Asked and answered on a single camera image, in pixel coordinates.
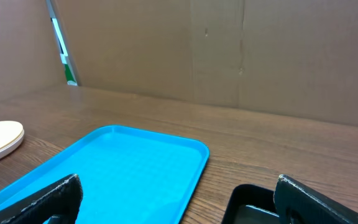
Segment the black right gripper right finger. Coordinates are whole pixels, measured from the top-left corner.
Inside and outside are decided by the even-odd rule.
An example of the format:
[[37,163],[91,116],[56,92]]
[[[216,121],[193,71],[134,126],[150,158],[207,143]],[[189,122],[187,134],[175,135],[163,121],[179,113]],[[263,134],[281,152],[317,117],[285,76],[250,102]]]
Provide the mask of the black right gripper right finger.
[[287,175],[279,175],[273,201],[280,223],[358,224],[357,212]]

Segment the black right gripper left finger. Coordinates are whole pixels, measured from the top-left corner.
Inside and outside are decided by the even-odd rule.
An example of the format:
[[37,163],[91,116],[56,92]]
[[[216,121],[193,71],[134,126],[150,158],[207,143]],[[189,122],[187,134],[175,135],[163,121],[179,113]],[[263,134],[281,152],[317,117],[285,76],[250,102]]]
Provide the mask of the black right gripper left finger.
[[73,224],[82,199],[80,178],[70,174],[0,210],[0,224]]

